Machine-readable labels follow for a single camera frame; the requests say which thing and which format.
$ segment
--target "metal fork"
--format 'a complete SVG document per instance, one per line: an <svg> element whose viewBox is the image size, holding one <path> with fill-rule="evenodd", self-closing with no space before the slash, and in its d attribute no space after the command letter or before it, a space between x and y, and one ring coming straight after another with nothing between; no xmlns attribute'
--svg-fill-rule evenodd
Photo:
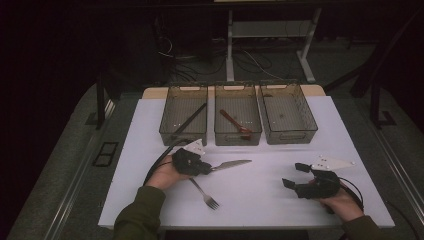
<svg viewBox="0 0 424 240"><path fill-rule="evenodd" d="M216 210L219 207L219 204L211 196L203 192L202 188L199 186L199 184L197 184L196 181L194 181L193 178L189 178L189 179L194 184L194 186L196 186L197 189L199 189L199 191L202 193L203 201L205 201L206 205L208 205L213 210Z"/></svg>

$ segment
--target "transparent plastic bin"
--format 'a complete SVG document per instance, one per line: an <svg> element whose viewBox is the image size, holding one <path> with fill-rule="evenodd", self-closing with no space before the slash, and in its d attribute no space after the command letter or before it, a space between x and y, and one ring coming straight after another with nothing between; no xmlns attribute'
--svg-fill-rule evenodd
<svg viewBox="0 0 424 240"><path fill-rule="evenodd" d="M262 80L258 98L268 144L311 142L318 126L300 85Z"/></svg>
<svg viewBox="0 0 424 240"><path fill-rule="evenodd" d="M220 112L224 110L251 132L240 132L234 123ZM253 82L215 83L215 144L217 146L256 146L262 126Z"/></svg>
<svg viewBox="0 0 424 240"><path fill-rule="evenodd" d="M207 144L207 101L206 83L175 83L169 86L159 128L165 146L180 139L194 141L200 138L203 145Z"/></svg>

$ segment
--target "knife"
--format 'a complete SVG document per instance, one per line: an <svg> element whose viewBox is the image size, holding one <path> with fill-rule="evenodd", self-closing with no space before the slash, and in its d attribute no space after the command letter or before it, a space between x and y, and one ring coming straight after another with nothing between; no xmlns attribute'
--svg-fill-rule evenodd
<svg viewBox="0 0 424 240"><path fill-rule="evenodd" d="M221 165L211 168L211 170L212 171L218 171L218 170L238 166L238 165L241 165L241 164L249 163L251 161L252 160L235 160L235 161L223 162L223 163L221 163Z"/></svg>

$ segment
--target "table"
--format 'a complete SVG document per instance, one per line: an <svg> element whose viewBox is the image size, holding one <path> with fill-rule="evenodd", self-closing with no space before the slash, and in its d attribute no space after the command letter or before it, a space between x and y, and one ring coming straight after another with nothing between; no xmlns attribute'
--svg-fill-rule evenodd
<svg viewBox="0 0 424 240"><path fill-rule="evenodd" d="M234 159L251 163L209 175L196 181L219 202L218 210L205 205L189 182L177 183L166 191L161 212L161 229L313 229L339 226L340 220L325 212L318 202L298 199L284 188L281 178L306 183L311 173L295 170L294 164L313 164L320 155L354 161L355 167L336 170L362 192L365 213L380 227L392 227L390 217L331 97L317 85L302 86L314 114L318 131L310 144L268 145L264 133L258 146L218 147L213 134L213 94L208 101L208 144L202 160L217 166ZM166 88L147 89L139 100L101 214L99 225L113 228L119 212L130 204L147 171L167 147L162 144L159 125L165 105Z"/></svg>

